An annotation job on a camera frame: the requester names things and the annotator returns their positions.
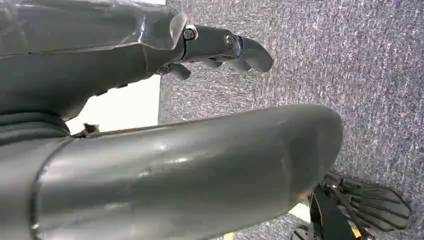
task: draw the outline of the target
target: carpeted floor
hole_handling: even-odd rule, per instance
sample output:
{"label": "carpeted floor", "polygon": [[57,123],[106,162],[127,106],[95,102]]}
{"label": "carpeted floor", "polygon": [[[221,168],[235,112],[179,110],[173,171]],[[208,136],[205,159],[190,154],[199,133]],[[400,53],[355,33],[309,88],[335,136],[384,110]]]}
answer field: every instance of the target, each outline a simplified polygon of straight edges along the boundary
{"label": "carpeted floor", "polygon": [[[344,118],[337,172],[398,191],[414,215],[404,232],[424,239],[424,3],[413,0],[170,0],[192,23],[262,43],[270,72],[187,65],[192,77],[161,81],[159,122],[202,119],[286,104],[330,106]],[[293,216],[235,234],[288,240]]]}

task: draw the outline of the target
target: metal screw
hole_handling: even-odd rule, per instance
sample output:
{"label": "metal screw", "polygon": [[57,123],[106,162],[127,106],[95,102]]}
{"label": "metal screw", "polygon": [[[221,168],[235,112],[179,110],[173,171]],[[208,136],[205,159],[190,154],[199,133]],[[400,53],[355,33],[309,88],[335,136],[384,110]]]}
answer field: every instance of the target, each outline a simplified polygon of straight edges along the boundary
{"label": "metal screw", "polygon": [[184,30],[184,32],[182,33],[184,40],[186,41],[190,41],[196,38],[196,33],[195,31],[191,30],[191,29],[186,29]]}
{"label": "metal screw", "polygon": [[234,45],[234,36],[231,33],[228,33],[228,34],[225,35],[225,43],[228,46]]}

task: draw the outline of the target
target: gray plastic cover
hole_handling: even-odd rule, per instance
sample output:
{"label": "gray plastic cover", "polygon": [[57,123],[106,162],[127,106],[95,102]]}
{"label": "gray plastic cover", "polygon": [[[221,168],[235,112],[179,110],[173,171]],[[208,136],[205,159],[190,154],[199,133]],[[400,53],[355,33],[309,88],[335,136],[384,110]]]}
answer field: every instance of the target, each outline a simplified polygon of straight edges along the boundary
{"label": "gray plastic cover", "polygon": [[145,0],[2,0],[0,56],[135,44],[171,50],[186,23],[186,15]]}

